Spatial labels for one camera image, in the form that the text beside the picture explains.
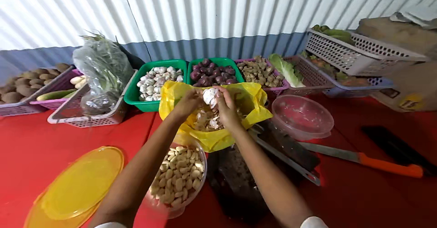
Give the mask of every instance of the white sleeve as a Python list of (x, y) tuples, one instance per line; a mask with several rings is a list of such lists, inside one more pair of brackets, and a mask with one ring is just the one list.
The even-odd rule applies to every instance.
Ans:
[(328, 228), (325, 222), (316, 216), (311, 216), (303, 221), (300, 228)]
[(97, 225), (95, 228), (126, 228), (126, 226), (117, 222), (109, 222), (109, 223)]

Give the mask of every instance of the orange knife handle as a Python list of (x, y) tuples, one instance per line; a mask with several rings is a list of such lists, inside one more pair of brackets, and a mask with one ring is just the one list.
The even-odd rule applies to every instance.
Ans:
[(415, 164), (402, 166), (391, 162), (369, 158), (364, 153), (358, 153), (358, 157), (360, 158), (361, 164), (374, 169), (379, 169), (386, 172), (391, 172), (394, 174), (404, 175), (414, 178), (421, 178), (423, 176), (422, 167)]

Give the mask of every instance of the clear plastic container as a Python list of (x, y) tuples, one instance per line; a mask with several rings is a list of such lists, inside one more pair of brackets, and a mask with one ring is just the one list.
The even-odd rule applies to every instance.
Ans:
[(270, 120), (296, 140), (328, 137), (334, 127), (331, 113), (306, 97), (279, 96), (272, 103), (272, 111)]
[[(176, 143), (172, 143), (170, 147), (176, 148), (177, 146), (180, 146), (180, 145), (176, 144)], [(168, 208), (165, 204), (159, 203), (159, 200), (154, 199), (153, 196), (150, 195), (150, 191), (147, 191), (147, 193), (144, 197), (143, 203), (142, 203), (142, 205), (145, 205), (148, 203), (149, 205), (156, 208), (155, 211), (157, 211), (157, 212), (168, 212), (167, 219), (173, 219), (173, 218), (179, 217), (181, 214), (183, 214), (183, 212), (185, 211), (185, 207), (188, 204), (190, 204), (194, 200), (194, 198), (196, 198), (197, 194), (199, 194), (199, 192), (202, 189), (203, 184), (205, 183), (205, 180), (206, 180), (206, 172), (208, 170), (208, 167), (207, 167), (207, 163), (206, 163), (205, 152), (203, 151), (202, 147), (200, 147), (199, 145), (192, 145), (192, 146), (189, 146), (188, 148), (199, 153), (200, 160), (202, 160), (202, 162), (203, 162), (203, 176), (202, 176), (202, 180), (200, 182), (200, 187), (196, 191), (194, 191), (193, 188), (190, 189), (188, 191), (188, 198), (177, 207)]]

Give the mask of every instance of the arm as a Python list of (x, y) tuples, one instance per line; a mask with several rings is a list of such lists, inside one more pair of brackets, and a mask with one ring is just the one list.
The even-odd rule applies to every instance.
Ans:
[(118, 222), (132, 227), (136, 212), (180, 125), (200, 104), (200, 94), (201, 91), (193, 89), (179, 101), (112, 183), (89, 227), (108, 222)]
[(311, 210), (293, 183), (276, 167), (241, 125), (229, 92), (218, 87), (223, 94), (217, 98), (220, 121), (234, 137), (241, 155), (258, 189), (273, 215), (286, 227), (298, 228), (312, 216)]

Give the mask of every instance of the hand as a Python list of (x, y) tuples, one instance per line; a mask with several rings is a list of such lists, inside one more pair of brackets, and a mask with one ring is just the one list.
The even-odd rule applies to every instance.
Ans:
[(213, 87), (219, 89), (220, 91), (217, 93), (220, 122), (231, 132), (243, 128), (243, 125), (241, 124), (240, 118), (237, 114), (237, 107), (235, 106), (234, 100), (232, 99), (229, 91), (221, 86)]
[(173, 108), (172, 113), (177, 114), (185, 121), (185, 119), (202, 104), (205, 104), (202, 98), (202, 90), (191, 89), (179, 100)]

